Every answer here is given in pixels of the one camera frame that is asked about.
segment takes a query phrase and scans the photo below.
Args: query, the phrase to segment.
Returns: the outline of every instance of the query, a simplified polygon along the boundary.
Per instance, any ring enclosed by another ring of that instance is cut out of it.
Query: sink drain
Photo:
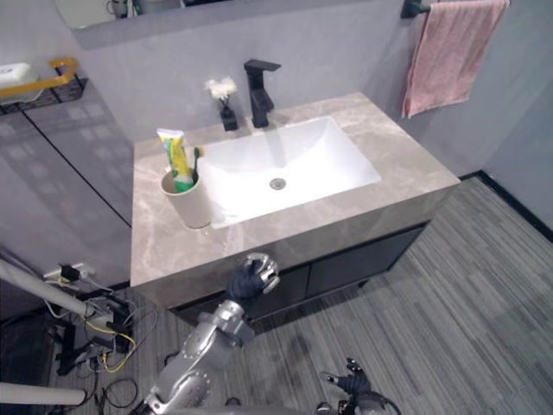
[[[271,180],[269,182],[269,186],[274,190],[282,190],[283,188],[286,187],[286,181],[278,177],[277,179]]]

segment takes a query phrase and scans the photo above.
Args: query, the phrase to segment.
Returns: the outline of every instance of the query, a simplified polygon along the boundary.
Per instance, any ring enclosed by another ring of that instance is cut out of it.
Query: pink towel
[[[435,3],[407,75],[403,116],[468,99],[508,0]]]

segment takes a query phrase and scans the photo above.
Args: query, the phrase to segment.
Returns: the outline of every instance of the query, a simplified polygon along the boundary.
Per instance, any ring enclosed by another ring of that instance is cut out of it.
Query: white sink basin
[[[214,228],[381,180],[331,117],[209,144],[204,150],[198,171],[213,202]]]

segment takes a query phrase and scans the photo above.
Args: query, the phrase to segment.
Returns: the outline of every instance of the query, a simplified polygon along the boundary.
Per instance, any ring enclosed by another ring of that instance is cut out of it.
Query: yellow handle
[[[66,72],[55,78],[37,80],[36,82],[25,85],[10,86],[9,88],[0,89],[0,98],[8,98],[19,93],[30,93],[40,89],[48,89],[68,84],[77,73],[77,66],[79,65],[77,60],[71,57],[53,59],[49,63],[53,68],[66,67]]]

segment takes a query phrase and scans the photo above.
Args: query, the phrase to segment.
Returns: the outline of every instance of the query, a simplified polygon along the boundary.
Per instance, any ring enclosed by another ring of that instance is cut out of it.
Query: striped carpet
[[[139,340],[153,307],[123,294],[143,308]],[[391,272],[275,316],[264,329],[235,354],[208,405],[237,396],[312,411],[345,398],[317,374],[344,373],[352,356],[403,413],[553,413],[553,247],[476,178],[460,185]],[[131,376],[146,393],[190,330],[160,310],[152,335],[121,371],[101,373],[100,386]],[[51,380],[92,383],[84,368]],[[91,402],[73,413],[96,411]]]

